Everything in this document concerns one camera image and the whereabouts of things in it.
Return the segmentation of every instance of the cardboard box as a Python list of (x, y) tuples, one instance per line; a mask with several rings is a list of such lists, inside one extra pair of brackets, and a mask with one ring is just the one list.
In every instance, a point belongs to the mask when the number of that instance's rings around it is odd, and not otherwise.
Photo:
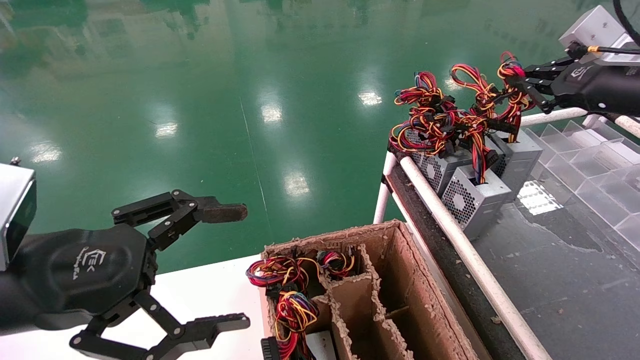
[[(358, 249), (356, 275), (321, 274), (312, 297), (318, 321), (307, 333), (332, 330), (340, 360), (476, 360), (404, 223), (394, 220), (265, 247), (263, 258)], [(268, 330), (275, 304), (267, 300)]]

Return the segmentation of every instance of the gripper logo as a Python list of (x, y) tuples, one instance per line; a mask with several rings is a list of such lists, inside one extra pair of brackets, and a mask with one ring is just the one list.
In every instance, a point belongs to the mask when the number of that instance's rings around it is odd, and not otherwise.
[(574, 78), (577, 78), (577, 80), (580, 81), (580, 80), (582, 80), (582, 77), (587, 72), (587, 70), (589, 70), (592, 67), (593, 67), (593, 65), (587, 66), (587, 67), (585, 67), (585, 66), (579, 67), (579, 68), (575, 69), (574, 71), (571, 71), (571, 76), (574, 77)]
[(86, 272), (94, 272), (95, 267), (102, 264), (106, 251), (95, 249), (87, 252), (88, 246), (85, 246), (80, 250), (78, 256), (76, 256), (76, 262), (74, 263), (74, 276), (73, 280), (76, 280), (80, 274), (80, 267), (86, 267)]

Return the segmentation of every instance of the silver metal casing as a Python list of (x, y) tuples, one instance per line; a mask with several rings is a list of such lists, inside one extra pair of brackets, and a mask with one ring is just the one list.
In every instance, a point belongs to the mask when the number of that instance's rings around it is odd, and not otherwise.
[(533, 166), (542, 154), (542, 148), (533, 139), (520, 131), (518, 142), (506, 143), (503, 138), (507, 138), (505, 133), (489, 134), (490, 141), (488, 147), (494, 146), (501, 150), (500, 160), (492, 165), (491, 170), (502, 182), (511, 189), (512, 194), (507, 201), (513, 201), (518, 196), (522, 185), (529, 178)]
[(471, 165), (471, 153), (465, 149), (458, 149), (453, 154), (444, 157), (425, 156), (423, 153), (413, 155), (413, 161), (424, 175), (438, 196), (442, 196), (447, 188), (454, 171), (460, 166)]
[(469, 239), (481, 235), (511, 195), (511, 190), (491, 170), (484, 173), (485, 184), (474, 185), (473, 178), (472, 165), (458, 167), (442, 194), (442, 203)]
[[(576, 41), (586, 46), (623, 47), (633, 40), (625, 31), (625, 28), (604, 8), (598, 5), (584, 13), (578, 21), (561, 37), (560, 43), (568, 47)], [(633, 65), (640, 62), (640, 55), (589, 53), (580, 59), (581, 63), (596, 60), (601, 65)]]
[(0, 164), (0, 271), (13, 259), (36, 211), (35, 171)]

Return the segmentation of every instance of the black cable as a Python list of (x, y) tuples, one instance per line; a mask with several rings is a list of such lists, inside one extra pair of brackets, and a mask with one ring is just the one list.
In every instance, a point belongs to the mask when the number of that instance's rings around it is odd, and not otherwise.
[(640, 46), (640, 34), (631, 25), (631, 23), (625, 16), (625, 13), (622, 12), (622, 5), (620, 5), (620, 0), (613, 0), (613, 10), (616, 11), (616, 16), (618, 17), (618, 20), (620, 21), (622, 27), (625, 28), (625, 31), (629, 34), (636, 45)]
[(629, 54), (629, 55), (640, 55), (640, 49), (620, 49), (618, 47), (597, 47), (598, 53), (614, 53), (614, 54)]

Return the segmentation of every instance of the robotic arm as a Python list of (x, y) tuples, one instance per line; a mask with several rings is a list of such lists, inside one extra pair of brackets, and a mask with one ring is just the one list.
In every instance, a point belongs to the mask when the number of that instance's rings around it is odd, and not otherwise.
[[(193, 197), (182, 190), (156, 195), (114, 209), (115, 226), (27, 235), (36, 209), (35, 173), (0, 165), (3, 207), (0, 271), (0, 335), (35, 329), (69, 329), (88, 323), (70, 346), (97, 359), (177, 359), (211, 348), (222, 331), (245, 329), (244, 314), (198, 318), (179, 323), (150, 295), (156, 251), (163, 251), (199, 222), (243, 220), (244, 204), (220, 204), (215, 197)], [(164, 218), (148, 232), (135, 227)], [(101, 338), (142, 308), (167, 333), (147, 350)]]
[[(628, 24), (618, 12), (619, 0), (614, 7), (622, 23)], [(598, 5), (560, 38), (567, 57), (526, 67), (524, 77), (508, 81), (545, 113), (558, 106), (638, 117), (640, 48), (634, 42), (637, 33), (630, 25), (625, 27)]]

